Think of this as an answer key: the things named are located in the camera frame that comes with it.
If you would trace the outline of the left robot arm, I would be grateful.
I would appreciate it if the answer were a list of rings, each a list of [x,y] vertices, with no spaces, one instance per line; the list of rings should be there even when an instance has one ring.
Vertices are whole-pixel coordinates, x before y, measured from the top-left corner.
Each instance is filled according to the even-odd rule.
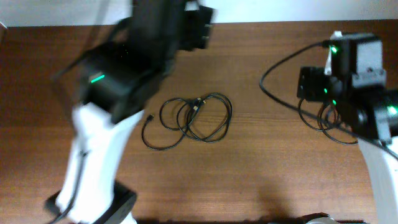
[[[204,49],[214,9],[180,1],[133,1],[99,46],[71,63],[80,66],[70,115],[74,137],[63,187],[45,202],[54,222],[134,223],[137,195],[116,180],[131,133],[146,103],[175,66],[180,50]]]

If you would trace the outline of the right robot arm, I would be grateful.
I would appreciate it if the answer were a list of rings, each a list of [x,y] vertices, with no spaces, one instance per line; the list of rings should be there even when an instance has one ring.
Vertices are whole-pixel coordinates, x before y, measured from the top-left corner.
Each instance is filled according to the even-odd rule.
[[[397,90],[386,87],[381,39],[335,31],[324,67],[302,67],[297,96],[322,103],[333,118],[318,130],[346,124],[368,167],[379,223],[397,223]]]

